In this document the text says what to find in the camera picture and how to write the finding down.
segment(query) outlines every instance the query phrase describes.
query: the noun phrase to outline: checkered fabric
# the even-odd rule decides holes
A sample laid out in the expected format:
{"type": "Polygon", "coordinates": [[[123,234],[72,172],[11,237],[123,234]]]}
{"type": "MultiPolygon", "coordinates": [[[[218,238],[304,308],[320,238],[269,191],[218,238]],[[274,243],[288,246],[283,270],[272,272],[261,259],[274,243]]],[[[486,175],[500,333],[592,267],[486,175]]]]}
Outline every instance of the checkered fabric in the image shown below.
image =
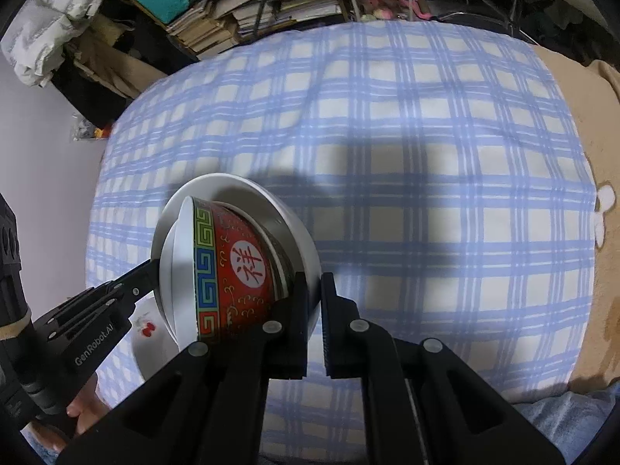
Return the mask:
{"type": "MultiPolygon", "coordinates": [[[[435,22],[271,36],[156,83],[116,124],[91,216],[90,284],[150,255],[190,178],[249,177],[293,208],[363,317],[445,341],[509,400],[565,388],[593,293],[595,189],[556,82],[510,37],[435,22]]],[[[262,449],[363,452],[358,381],[331,381],[320,323],[303,381],[270,384],[262,449]]],[[[126,340],[111,403],[140,375],[126,340]]]]}

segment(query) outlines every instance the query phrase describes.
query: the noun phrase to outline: silver bolt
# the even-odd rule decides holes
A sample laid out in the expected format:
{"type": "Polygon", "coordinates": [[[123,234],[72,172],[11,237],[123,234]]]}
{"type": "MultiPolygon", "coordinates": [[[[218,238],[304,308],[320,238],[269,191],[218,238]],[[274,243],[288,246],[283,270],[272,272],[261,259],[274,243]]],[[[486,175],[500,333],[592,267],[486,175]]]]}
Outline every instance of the silver bolt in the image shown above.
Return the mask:
{"type": "Polygon", "coordinates": [[[424,349],[429,353],[439,353],[443,349],[441,341],[435,338],[425,340],[422,346],[424,346],[424,349]]]}
{"type": "Polygon", "coordinates": [[[209,352],[209,346],[200,341],[196,341],[190,344],[189,348],[187,348],[187,352],[193,357],[203,357],[209,352]]]}
{"type": "Polygon", "coordinates": [[[278,334],[282,330],[282,324],[277,320],[269,320],[263,324],[263,331],[268,334],[278,334]]]}
{"type": "Polygon", "coordinates": [[[368,324],[367,321],[365,320],[353,320],[350,324],[349,327],[351,327],[351,330],[354,332],[366,332],[369,328],[370,328],[370,324],[368,324]]]}

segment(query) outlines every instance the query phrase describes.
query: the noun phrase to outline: tan strap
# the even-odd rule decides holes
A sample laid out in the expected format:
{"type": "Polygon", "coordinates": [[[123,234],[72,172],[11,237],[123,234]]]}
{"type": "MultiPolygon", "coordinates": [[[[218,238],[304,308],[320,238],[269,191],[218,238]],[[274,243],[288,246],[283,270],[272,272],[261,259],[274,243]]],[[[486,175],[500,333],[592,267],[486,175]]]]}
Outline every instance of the tan strap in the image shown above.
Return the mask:
{"type": "Polygon", "coordinates": [[[28,308],[24,318],[5,325],[4,327],[0,327],[0,341],[16,338],[19,334],[21,334],[21,331],[28,326],[31,317],[32,312],[30,311],[30,308],[28,308]]]}

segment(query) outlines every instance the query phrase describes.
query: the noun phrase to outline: red patterned bowl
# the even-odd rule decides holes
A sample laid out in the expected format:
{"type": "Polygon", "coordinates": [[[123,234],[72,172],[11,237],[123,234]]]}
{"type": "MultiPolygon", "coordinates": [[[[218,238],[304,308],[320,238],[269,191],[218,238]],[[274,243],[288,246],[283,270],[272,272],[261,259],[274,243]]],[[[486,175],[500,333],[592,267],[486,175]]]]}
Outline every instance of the red patterned bowl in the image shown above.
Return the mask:
{"type": "Polygon", "coordinates": [[[235,338],[264,321],[276,288],[269,246],[248,220],[221,204],[184,200],[172,256],[179,349],[235,338]]]}

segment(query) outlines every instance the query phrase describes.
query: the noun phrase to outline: white wall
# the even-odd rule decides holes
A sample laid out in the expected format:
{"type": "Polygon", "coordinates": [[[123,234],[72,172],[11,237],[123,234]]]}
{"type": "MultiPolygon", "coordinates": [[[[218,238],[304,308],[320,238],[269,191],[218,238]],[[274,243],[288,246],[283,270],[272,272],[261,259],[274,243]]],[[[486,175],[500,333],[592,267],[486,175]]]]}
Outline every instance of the white wall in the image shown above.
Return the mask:
{"type": "Polygon", "coordinates": [[[17,216],[33,318],[85,288],[89,214],[105,142],[70,138],[72,106],[19,82],[0,55],[0,193],[17,216]]]}

